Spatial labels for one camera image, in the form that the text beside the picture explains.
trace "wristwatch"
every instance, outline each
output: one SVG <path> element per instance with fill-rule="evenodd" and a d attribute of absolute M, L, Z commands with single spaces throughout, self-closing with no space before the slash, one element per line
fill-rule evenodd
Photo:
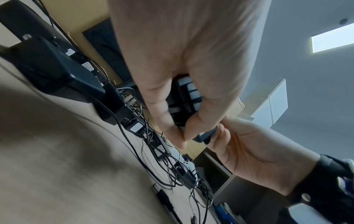
<path fill-rule="evenodd" d="M 354 223 L 354 163 L 321 155 L 313 171 L 294 189 L 278 223 Z"/>

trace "ceiling light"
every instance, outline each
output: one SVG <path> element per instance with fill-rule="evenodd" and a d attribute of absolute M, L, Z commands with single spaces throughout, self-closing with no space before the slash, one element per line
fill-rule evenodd
<path fill-rule="evenodd" d="M 354 44 L 354 23 L 311 37 L 312 53 Z"/>

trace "table surface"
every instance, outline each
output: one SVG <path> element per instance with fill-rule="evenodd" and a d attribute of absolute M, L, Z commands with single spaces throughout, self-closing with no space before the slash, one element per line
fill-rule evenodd
<path fill-rule="evenodd" d="M 0 65 L 0 223 L 173 223 L 117 126 L 92 104 L 42 94 L 11 64 Z M 126 134 L 168 182 L 146 144 Z M 190 223 L 198 212 L 189 190 L 166 192 Z M 207 223 L 216 223 L 211 214 Z"/>

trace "table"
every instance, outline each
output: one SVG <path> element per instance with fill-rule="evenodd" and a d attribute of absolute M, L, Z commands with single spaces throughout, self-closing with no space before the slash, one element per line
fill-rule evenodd
<path fill-rule="evenodd" d="M 92 104 L 42 94 L 11 64 L 0 65 L 0 223 L 173 223 L 117 126 Z M 126 135 L 168 182 L 146 144 Z M 189 224 L 189 190 L 166 192 Z M 207 223 L 216 223 L 211 214 Z"/>

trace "desk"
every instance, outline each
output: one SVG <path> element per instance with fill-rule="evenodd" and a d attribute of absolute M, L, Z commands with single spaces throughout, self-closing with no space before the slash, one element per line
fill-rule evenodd
<path fill-rule="evenodd" d="M 0 223 L 173 223 L 117 126 L 92 104 L 39 93 L 11 64 L 0 64 L 17 76 L 0 68 Z M 168 182 L 142 140 L 126 135 Z M 189 224 L 189 190 L 166 192 Z M 207 223 L 216 223 L 211 214 Z"/>

